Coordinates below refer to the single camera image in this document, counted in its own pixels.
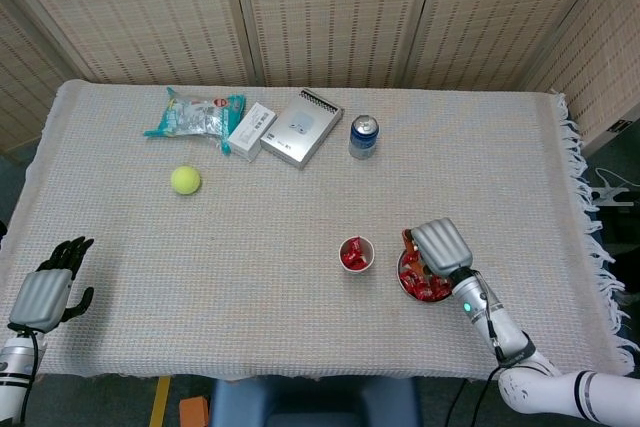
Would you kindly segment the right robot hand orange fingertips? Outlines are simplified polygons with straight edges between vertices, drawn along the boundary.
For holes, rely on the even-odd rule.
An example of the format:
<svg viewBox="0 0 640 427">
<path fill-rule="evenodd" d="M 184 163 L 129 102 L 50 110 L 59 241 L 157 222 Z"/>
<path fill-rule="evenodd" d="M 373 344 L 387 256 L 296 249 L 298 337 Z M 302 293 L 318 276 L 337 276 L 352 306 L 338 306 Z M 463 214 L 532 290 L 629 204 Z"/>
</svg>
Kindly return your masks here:
<svg viewBox="0 0 640 427">
<path fill-rule="evenodd" d="M 450 277 L 471 268 L 473 254 L 450 218 L 426 222 L 409 230 L 412 242 L 431 272 Z"/>
</svg>

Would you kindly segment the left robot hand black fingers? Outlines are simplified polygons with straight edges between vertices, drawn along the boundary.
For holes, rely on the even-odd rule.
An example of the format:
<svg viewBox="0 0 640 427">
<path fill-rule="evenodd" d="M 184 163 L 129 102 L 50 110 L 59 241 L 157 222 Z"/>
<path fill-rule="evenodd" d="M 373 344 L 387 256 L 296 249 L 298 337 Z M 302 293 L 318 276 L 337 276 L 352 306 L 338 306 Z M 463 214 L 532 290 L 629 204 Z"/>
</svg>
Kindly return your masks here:
<svg viewBox="0 0 640 427">
<path fill-rule="evenodd" d="M 68 300 L 84 256 L 93 243 L 93 238 L 84 236 L 64 241 L 25 277 L 9 315 L 10 330 L 46 334 L 89 309 L 95 293 L 93 287 L 84 290 L 76 305 L 69 307 Z"/>
</svg>

